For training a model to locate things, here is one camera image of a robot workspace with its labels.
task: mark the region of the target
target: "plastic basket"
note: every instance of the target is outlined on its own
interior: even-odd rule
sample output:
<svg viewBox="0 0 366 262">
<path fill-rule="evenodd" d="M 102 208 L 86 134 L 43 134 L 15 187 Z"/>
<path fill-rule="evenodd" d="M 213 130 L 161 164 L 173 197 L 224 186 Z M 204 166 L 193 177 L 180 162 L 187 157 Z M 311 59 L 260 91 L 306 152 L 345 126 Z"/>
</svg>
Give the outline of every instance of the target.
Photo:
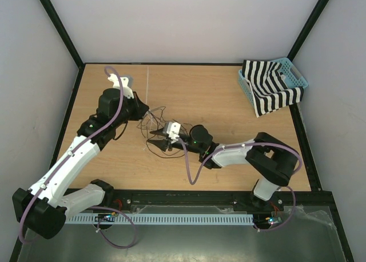
<svg viewBox="0 0 366 262">
<path fill-rule="evenodd" d="M 272 62 L 281 63 L 282 67 L 280 72 L 286 75 L 285 84 L 289 89 L 293 89 L 297 86 L 302 86 L 304 89 L 309 86 L 309 83 L 305 80 L 304 76 L 297 70 L 297 68 L 293 65 L 293 63 L 287 58 L 280 58 L 276 60 L 272 60 Z M 250 87 L 246 80 L 244 79 L 241 70 L 238 72 L 238 83 L 245 93 L 250 103 L 254 107 L 253 95 L 250 90 Z"/>
</svg>

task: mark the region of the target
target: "wooden table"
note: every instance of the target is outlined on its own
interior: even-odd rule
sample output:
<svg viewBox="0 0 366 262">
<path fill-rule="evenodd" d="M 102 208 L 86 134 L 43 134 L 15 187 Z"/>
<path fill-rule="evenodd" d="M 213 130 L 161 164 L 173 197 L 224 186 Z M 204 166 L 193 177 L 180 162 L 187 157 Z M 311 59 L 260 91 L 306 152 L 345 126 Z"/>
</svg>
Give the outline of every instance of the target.
<svg viewBox="0 0 366 262">
<path fill-rule="evenodd" d="M 300 151 L 289 108 L 257 118 L 237 83 L 239 66 L 113 65 L 120 75 L 133 77 L 133 90 L 151 109 L 166 106 L 164 118 L 180 123 L 203 124 L 214 141 L 231 144 L 267 132 Z M 86 65 L 61 154 L 71 144 L 80 125 L 95 113 L 98 98 L 112 83 L 104 65 Z M 250 165 L 203 169 L 196 185 L 186 176 L 184 158 L 162 159 L 148 151 L 138 122 L 129 122 L 124 135 L 111 141 L 85 166 L 71 184 L 83 188 L 102 179 L 116 189 L 252 190 L 261 177 Z M 200 166 L 197 154 L 189 155 L 192 176 Z M 310 190 L 303 167 L 291 178 L 294 190 Z"/>
</svg>

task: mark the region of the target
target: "black frame edge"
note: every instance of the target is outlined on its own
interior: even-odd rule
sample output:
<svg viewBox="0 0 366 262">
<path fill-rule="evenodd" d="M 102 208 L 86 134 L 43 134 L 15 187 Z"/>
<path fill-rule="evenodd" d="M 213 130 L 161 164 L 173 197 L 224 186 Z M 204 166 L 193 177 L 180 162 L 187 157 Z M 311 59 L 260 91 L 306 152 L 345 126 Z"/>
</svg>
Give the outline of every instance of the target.
<svg viewBox="0 0 366 262">
<path fill-rule="evenodd" d="M 75 80 L 75 84 L 74 84 L 74 87 L 73 87 L 73 91 L 71 93 L 69 104 L 67 105 L 65 118 L 62 121 L 61 130 L 59 132 L 59 135 L 58 135 L 58 138 L 57 138 L 57 143 L 56 143 L 56 146 L 55 146 L 55 150 L 53 152 L 53 156 L 52 156 L 52 159 L 51 159 L 50 168 L 52 168 L 52 166 L 57 162 L 57 157 L 58 157 L 58 154 L 59 154 L 59 150 L 61 149 L 62 140 L 63 140 L 63 137 L 65 136 L 65 132 L 66 132 L 66 128 L 67 128 L 67 125 L 69 123 L 69 120 L 70 120 L 71 112 L 73 111 L 75 99 L 76 99 L 76 96 L 77 96 L 77 93 L 78 93 L 78 90 L 79 90 L 79 86 L 80 86 L 80 82 L 81 82 L 81 78 L 82 78 L 82 75 L 84 73 L 84 70 L 85 70 L 85 65 L 83 64 L 79 68 L 78 74 L 76 76 L 76 80 Z"/>
<path fill-rule="evenodd" d="M 157 66 L 242 66 L 241 63 L 170 63 L 170 62 L 86 62 L 86 65 L 157 65 Z"/>
<path fill-rule="evenodd" d="M 305 170 L 307 172 L 311 191 L 323 190 L 323 187 L 321 186 L 321 182 L 319 179 L 318 171 L 316 169 L 313 154 L 311 152 L 308 137 L 305 131 L 303 119 L 301 118 L 299 106 L 297 104 L 291 105 L 290 112 L 293 126 L 295 127 L 297 140 L 299 141 L 301 154 L 303 155 Z"/>
<path fill-rule="evenodd" d="M 308 38 L 310 31 L 313 29 L 316 21 L 318 20 L 320 14 L 323 12 L 323 10 L 328 2 L 329 2 L 329 0 L 318 0 L 317 1 L 313 11 L 310 13 L 309 18 L 307 19 L 303 29 L 301 29 L 299 36 L 297 37 L 295 43 L 293 44 L 293 46 L 287 56 L 287 58 L 289 58 L 291 61 L 294 60 L 296 54 L 301 49 L 306 38 Z"/>
<path fill-rule="evenodd" d="M 77 52 L 73 42 L 70 39 L 69 34 L 67 33 L 65 27 L 63 26 L 63 23 L 61 22 L 61 19 L 59 18 L 55 8 L 52 5 L 51 0 L 39 0 L 43 6 L 43 8 L 46 10 L 48 16 L 50 17 L 54 27 L 56 28 L 59 36 L 63 40 L 63 43 L 67 47 L 71 57 L 75 61 L 78 68 L 83 66 L 83 61 L 81 60 L 79 53 Z"/>
<path fill-rule="evenodd" d="M 318 20 L 319 16 L 323 12 L 325 6 L 329 0 L 318 0 L 314 9 L 312 10 L 309 18 L 307 19 L 304 27 L 301 29 L 299 36 L 297 37 L 295 43 L 293 44 L 287 58 L 291 61 L 294 60 L 295 56 L 301 49 L 302 45 L 304 44 L 306 38 L 308 37 L 309 33 L 313 29 L 316 21 Z M 311 148 L 309 145 L 308 137 L 306 135 L 305 126 L 303 123 L 303 119 L 301 118 L 300 110 L 298 105 L 291 105 L 290 112 L 292 116 L 293 125 L 295 127 L 297 139 L 300 144 L 301 153 L 304 159 L 304 165 L 307 171 L 308 180 L 310 184 L 311 190 L 322 190 L 323 187 L 321 186 L 321 182 L 319 179 L 319 175 L 316 169 L 316 165 L 314 162 L 314 158 L 312 156 Z"/>
</svg>

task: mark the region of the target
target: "striped cloth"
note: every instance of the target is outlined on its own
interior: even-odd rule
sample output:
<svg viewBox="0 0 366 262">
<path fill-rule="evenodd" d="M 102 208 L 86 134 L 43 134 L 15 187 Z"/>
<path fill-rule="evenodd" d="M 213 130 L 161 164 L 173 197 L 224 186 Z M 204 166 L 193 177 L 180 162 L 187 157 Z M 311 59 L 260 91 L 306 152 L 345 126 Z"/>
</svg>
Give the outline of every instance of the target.
<svg viewBox="0 0 366 262">
<path fill-rule="evenodd" d="M 253 94 L 257 117 L 298 103 L 303 98 L 303 87 L 289 89 L 286 86 L 286 75 L 279 71 L 281 67 L 281 63 L 269 61 L 245 60 L 242 65 L 242 74 Z"/>
</svg>

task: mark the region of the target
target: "purple cable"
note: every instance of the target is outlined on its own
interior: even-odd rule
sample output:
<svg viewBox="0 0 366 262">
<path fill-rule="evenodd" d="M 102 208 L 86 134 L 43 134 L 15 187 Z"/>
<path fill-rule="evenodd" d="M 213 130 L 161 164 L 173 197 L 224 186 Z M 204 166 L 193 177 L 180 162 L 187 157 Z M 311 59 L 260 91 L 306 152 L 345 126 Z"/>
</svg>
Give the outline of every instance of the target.
<svg viewBox="0 0 366 262">
<path fill-rule="evenodd" d="M 123 96 L 124 96 L 124 90 L 122 87 L 122 81 L 121 81 L 121 76 L 118 74 L 118 71 L 116 71 L 113 67 L 111 66 L 105 66 L 104 67 L 104 73 L 109 77 L 110 73 L 108 72 L 108 69 L 111 69 L 112 72 L 117 76 L 118 79 L 118 83 L 120 83 L 120 97 L 122 97 L 122 99 L 120 99 L 120 103 L 118 104 L 118 108 L 117 111 L 115 113 L 115 115 L 112 117 L 112 119 L 105 124 L 103 127 L 101 127 L 100 129 L 98 129 L 96 132 L 94 132 L 92 135 L 90 135 L 88 138 L 84 139 L 82 142 L 80 142 L 80 144 L 78 144 L 71 152 L 74 153 L 76 152 L 83 144 L 85 144 L 86 142 L 88 142 L 91 138 L 93 138 L 94 136 L 98 135 L 99 133 L 101 133 L 103 130 L 105 130 L 106 128 L 108 128 L 110 126 L 110 124 L 113 123 L 114 120 L 116 120 L 116 118 L 118 117 L 121 109 L 122 109 L 122 103 L 123 103 Z M 46 179 L 46 181 L 44 182 L 45 185 L 47 185 L 50 180 L 55 176 L 55 174 L 58 172 L 58 170 L 68 161 L 68 159 L 70 158 L 70 155 L 67 155 L 59 164 L 58 166 L 53 170 L 53 172 L 50 174 L 50 176 Z M 26 241 L 24 239 L 23 236 L 23 226 L 24 226 L 24 222 L 25 222 L 25 218 L 27 217 L 30 208 L 33 206 L 34 202 L 36 201 L 36 199 L 38 198 L 38 196 L 41 194 L 41 192 L 43 191 L 43 189 L 39 189 L 36 194 L 33 196 L 33 198 L 30 200 L 30 202 L 28 203 L 28 206 L 25 208 L 22 218 L 20 220 L 20 227 L 19 227 L 19 240 L 20 242 L 22 242 L 23 244 L 30 244 L 33 241 Z"/>
<path fill-rule="evenodd" d="M 192 178 L 190 176 L 190 169 L 189 169 L 189 161 L 188 161 L 188 151 L 187 151 L 187 147 L 185 146 L 185 143 L 184 141 L 181 139 L 181 138 L 178 138 L 178 141 L 181 143 L 182 147 L 183 147 L 183 150 L 184 150 L 184 154 L 185 154 L 185 166 L 186 166 L 186 170 L 187 170 L 187 176 L 188 176 L 188 180 L 189 180 L 189 183 L 191 185 L 194 185 L 199 176 L 200 176 L 200 173 L 201 173 L 201 170 L 202 170 L 202 167 L 205 165 L 205 163 L 212 157 L 214 156 L 215 154 L 225 150 L 225 149 L 237 149 L 237 148 L 241 148 L 242 147 L 242 144 L 240 145 L 235 145 L 235 146 L 227 146 L 227 147 L 224 147 L 224 148 L 219 148 L 217 150 L 215 150 L 213 153 L 209 154 L 204 160 L 203 162 L 201 163 L 199 169 L 198 169 L 198 172 L 197 172 L 197 175 L 196 175 L 196 178 L 192 181 Z M 275 143 L 269 143 L 269 142 L 253 142 L 253 143 L 245 143 L 244 144 L 245 146 L 273 146 L 275 148 L 280 148 L 280 149 L 284 149 L 290 153 L 292 153 L 293 155 L 295 155 L 297 157 L 297 159 L 299 160 L 299 165 L 298 167 L 293 171 L 293 174 L 295 174 L 296 172 L 298 172 L 302 165 L 303 165 L 303 160 L 301 159 L 301 156 L 293 149 L 287 147 L 287 146 L 284 146 L 284 145 L 280 145 L 280 144 L 275 144 Z M 270 231 L 275 231 L 277 229 L 279 229 L 279 227 L 282 227 L 283 225 L 285 225 L 292 217 L 294 211 L 295 211 L 295 206 L 296 206 L 296 196 L 295 196 L 295 192 L 293 191 L 293 189 L 289 186 L 286 186 L 286 188 L 288 188 L 291 193 L 292 193 L 292 197 L 293 197 L 293 207 L 292 207 L 292 210 L 291 210 L 291 213 L 290 215 L 288 216 L 288 218 L 279 226 L 277 227 L 274 227 L 274 228 L 271 228 L 271 229 L 258 229 L 257 225 L 254 223 L 254 227 L 256 229 L 258 229 L 259 231 L 266 231 L 266 232 L 270 232 Z"/>
<path fill-rule="evenodd" d="M 116 245 L 115 243 L 112 243 L 105 235 L 104 233 L 99 229 L 99 225 L 101 223 L 101 220 L 99 220 L 98 222 L 98 225 L 97 225 L 97 228 L 98 228 L 98 232 L 103 236 L 103 238 L 105 239 L 105 241 L 111 245 L 113 248 L 117 248 L 117 249 L 128 249 L 128 248 L 131 248 L 135 243 L 136 243 L 136 240 L 137 240 L 137 228 L 136 228 L 136 225 L 132 222 L 131 218 L 128 217 L 126 214 L 124 214 L 123 212 L 119 211 L 118 209 L 112 209 L 112 208 L 104 208 L 104 207 L 98 207 L 98 206 L 93 206 L 93 207 L 90 207 L 89 209 L 102 209 L 102 210 L 107 210 L 107 211 L 111 211 L 111 212 L 117 212 L 121 215 L 123 215 L 124 218 L 126 218 L 128 220 L 128 222 L 131 223 L 132 227 L 133 227 L 133 230 L 134 230 L 134 235 L 133 235 L 133 240 L 130 244 L 128 244 L 127 246 L 119 246 L 119 245 Z"/>
<path fill-rule="evenodd" d="M 274 228 L 271 228 L 271 229 L 259 229 L 257 227 L 256 223 L 253 222 L 253 225 L 258 230 L 258 232 L 271 232 L 271 231 L 275 231 L 275 230 L 280 229 L 281 227 L 283 227 L 285 224 L 288 223 L 288 221 L 291 219 L 291 217 L 295 213 L 295 207 L 296 207 L 296 196 L 295 196 L 295 192 L 293 191 L 293 189 L 290 186 L 286 186 L 286 188 L 288 188 L 291 191 L 292 198 L 293 198 L 293 205 L 292 205 L 292 210 L 291 210 L 290 215 L 287 217 L 287 219 L 281 225 L 278 225 L 278 226 L 276 226 Z"/>
</svg>

